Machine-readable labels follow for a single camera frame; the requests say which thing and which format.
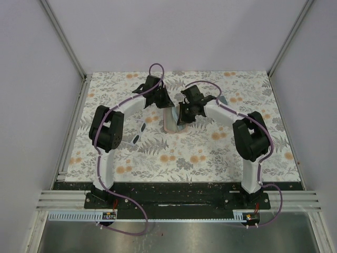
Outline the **blue cloth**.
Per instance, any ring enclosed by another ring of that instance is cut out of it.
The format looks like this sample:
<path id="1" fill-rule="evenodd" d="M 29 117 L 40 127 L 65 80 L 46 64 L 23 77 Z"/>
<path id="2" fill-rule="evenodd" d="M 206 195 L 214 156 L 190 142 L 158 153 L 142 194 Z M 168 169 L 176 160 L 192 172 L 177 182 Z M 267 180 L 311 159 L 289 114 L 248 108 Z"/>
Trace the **blue cloth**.
<path id="1" fill-rule="evenodd" d="M 179 111 L 176 107 L 168 110 L 168 129 L 173 132 L 181 132 L 185 130 L 186 125 L 178 125 Z"/>

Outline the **blue-grey glasses case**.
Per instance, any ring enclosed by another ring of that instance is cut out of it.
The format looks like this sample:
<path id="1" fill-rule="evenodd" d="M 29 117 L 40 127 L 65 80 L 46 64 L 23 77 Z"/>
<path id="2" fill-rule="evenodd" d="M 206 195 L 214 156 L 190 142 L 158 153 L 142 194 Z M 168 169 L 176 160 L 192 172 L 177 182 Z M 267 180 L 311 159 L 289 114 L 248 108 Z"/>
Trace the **blue-grey glasses case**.
<path id="1" fill-rule="evenodd" d="M 228 102 L 227 102 L 226 98 L 223 95 L 218 96 L 216 101 L 217 101 L 217 104 L 228 105 Z"/>

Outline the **pink glasses case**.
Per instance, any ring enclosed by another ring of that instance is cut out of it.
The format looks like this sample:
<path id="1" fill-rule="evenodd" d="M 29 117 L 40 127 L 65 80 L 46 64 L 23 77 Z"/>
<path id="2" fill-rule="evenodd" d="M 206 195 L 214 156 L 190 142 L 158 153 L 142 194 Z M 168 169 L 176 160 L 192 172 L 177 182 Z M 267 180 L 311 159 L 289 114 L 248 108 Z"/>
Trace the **pink glasses case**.
<path id="1" fill-rule="evenodd" d="M 167 133 L 182 133 L 186 131 L 187 125 L 177 125 L 179 119 L 179 106 L 165 108 L 163 110 L 163 128 Z"/>

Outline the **white sunglasses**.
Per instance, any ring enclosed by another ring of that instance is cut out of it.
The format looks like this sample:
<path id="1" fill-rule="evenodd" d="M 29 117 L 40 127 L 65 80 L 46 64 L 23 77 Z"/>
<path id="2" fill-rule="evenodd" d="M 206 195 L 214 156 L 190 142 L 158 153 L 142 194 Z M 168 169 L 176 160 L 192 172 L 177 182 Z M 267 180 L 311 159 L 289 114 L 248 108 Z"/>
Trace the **white sunglasses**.
<path id="1" fill-rule="evenodd" d="M 130 142 L 122 140 L 121 143 L 134 147 L 134 146 L 136 146 L 137 142 L 140 140 L 142 134 L 144 133 L 147 124 L 146 124 L 146 121 L 144 119 L 132 118 L 132 120 L 137 122 L 137 123 L 140 123 L 139 130 Z"/>

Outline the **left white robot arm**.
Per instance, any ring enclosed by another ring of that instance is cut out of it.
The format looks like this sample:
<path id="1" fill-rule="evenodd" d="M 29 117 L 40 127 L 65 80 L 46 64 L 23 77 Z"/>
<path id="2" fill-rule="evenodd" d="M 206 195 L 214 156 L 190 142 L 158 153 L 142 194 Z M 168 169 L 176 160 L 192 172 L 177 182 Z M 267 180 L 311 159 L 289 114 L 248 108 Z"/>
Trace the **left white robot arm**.
<path id="1" fill-rule="evenodd" d="M 174 106 L 162 76 L 148 75 L 145 83 L 135 89 L 129 98 L 112 108 L 100 105 L 95 111 L 89 139 L 97 151 L 96 178 L 93 185 L 100 190 L 96 195 L 96 202 L 102 208 L 109 208 L 114 202 L 114 195 L 106 189 L 114 184 L 113 158 L 115 150 L 122 142 L 124 120 L 152 104 L 159 109 Z"/>

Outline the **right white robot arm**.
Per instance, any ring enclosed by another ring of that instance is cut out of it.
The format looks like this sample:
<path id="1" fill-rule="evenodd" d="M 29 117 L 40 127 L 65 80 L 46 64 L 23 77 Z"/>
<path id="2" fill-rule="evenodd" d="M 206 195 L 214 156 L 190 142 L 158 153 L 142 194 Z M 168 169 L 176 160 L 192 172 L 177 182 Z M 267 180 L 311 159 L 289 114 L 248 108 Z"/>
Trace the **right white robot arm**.
<path id="1" fill-rule="evenodd" d="M 240 204 L 247 209 L 253 208 L 259 201 L 256 192 L 262 188 L 261 163 L 273 151 L 263 117 L 257 111 L 248 115 L 240 113 L 222 103 L 219 97 L 205 96 L 196 85 L 181 93 L 184 100 L 179 103 L 176 113 L 177 125 L 193 123 L 196 116 L 201 115 L 233 130 L 235 148 L 243 159 L 241 187 L 245 192 L 239 196 Z"/>

